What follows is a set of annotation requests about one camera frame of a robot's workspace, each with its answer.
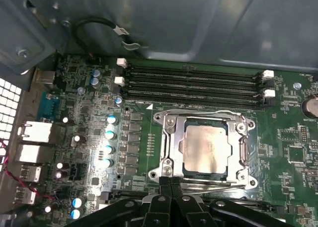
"screw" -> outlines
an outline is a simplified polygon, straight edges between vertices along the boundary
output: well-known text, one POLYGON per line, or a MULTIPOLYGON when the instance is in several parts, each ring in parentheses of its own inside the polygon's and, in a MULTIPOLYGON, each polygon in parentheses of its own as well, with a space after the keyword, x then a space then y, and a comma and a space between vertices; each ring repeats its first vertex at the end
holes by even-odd
POLYGON ((29 56, 29 52, 26 49, 21 49, 16 53, 16 55, 19 57, 27 58, 29 56))
POLYGON ((52 6, 54 9, 58 10, 59 9, 59 3, 55 2, 52 6))
POLYGON ((296 83, 293 84, 293 87, 294 87, 295 90, 299 90, 299 89, 302 88, 302 84, 296 82, 296 83))
POLYGON ((27 216, 28 218, 31 218, 31 217, 33 216, 33 212, 32 212, 32 211, 28 211, 28 212, 26 213, 26 216, 27 216))
POLYGON ((171 169, 171 167, 165 166, 165 167, 163 168, 163 174, 164 174, 165 176, 170 176, 170 175, 172 174, 172 169, 171 169))
POLYGON ((220 206, 220 207, 225 206, 225 203, 223 201, 217 201, 216 204, 217 206, 220 206))
POLYGON ((125 204, 125 206, 126 207, 132 207, 132 206, 134 206, 134 202, 127 202, 126 204, 125 204))
POLYGON ((182 197, 182 200, 183 200, 183 201, 189 201, 190 199, 191 199, 191 198, 190 198, 189 196, 183 196, 183 197, 182 197))
POLYGON ((71 23, 70 23, 70 21, 68 21, 68 20, 63 20, 63 21, 62 21, 62 25, 65 26, 65 27, 70 27, 70 26, 71 26, 71 23))

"white slot latch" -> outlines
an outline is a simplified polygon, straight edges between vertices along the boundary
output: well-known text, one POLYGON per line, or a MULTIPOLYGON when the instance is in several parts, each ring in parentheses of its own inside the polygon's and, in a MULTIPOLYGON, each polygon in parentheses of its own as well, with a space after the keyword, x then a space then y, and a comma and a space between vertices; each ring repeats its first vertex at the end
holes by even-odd
POLYGON ((275 91, 273 89, 266 89, 263 92, 263 97, 264 98, 271 98, 275 97, 275 91))
POLYGON ((127 60, 125 58, 117 58, 117 65, 123 68, 127 68, 127 60))
POLYGON ((118 84, 120 86, 124 86, 125 85, 125 79, 122 76, 116 76, 114 83, 118 84))

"chip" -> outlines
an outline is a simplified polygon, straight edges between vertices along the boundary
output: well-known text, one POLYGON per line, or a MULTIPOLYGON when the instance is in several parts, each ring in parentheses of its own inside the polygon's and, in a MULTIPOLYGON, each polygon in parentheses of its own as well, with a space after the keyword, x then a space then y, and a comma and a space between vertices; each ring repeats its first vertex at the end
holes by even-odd
POLYGON ((127 164, 137 164, 138 158, 136 156, 127 156, 126 163, 127 164))
POLYGON ((130 124, 129 130, 133 132, 138 132, 141 129, 140 124, 130 124))
POLYGON ((94 201, 95 200, 95 195, 94 194, 88 194, 87 195, 87 201, 94 201))
POLYGON ((128 141, 130 142, 139 142, 140 136, 138 134, 130 134, 128 137, 128 141))
POLYGON ((119 148, 119 151, 127 151, 127 146, 121 146, 121 147, 119 148))
POLYGON ((130 119, 131 120, 141 120, 142 116, 139 113, 132 113, 130 119))
POLYGON ((120 156, 120 157, 118 158, 118 162, 123 162, 123 163, 125 163, 125 162, 126 162, 126 158, 125 158, 124 156, 120 156))
POLYGON ((92 184, 93 186, 97 186, 97 185, 99 184, 99 178, 98 178, 98 177, 93 177, 93 178, 91 179, 91 184, 92 184))
POLYGON ((94 135, 100 135, 101 129, 94 129, 94 135))
POLYGON ((136 172, 137 172, 137 168, 135 168, 135 167, 127 166, 125 168, 125 174, 126 175, 135 175, 136 172))
POLYGON ((128 148, 126 150, 129 153, 138 153, 139 152, 139 146, 128 144, 128 148))
POLYGON ((83 158, 83 153, 82 152, 75 153, 75 159, 82 159, 82 158, 83 158))

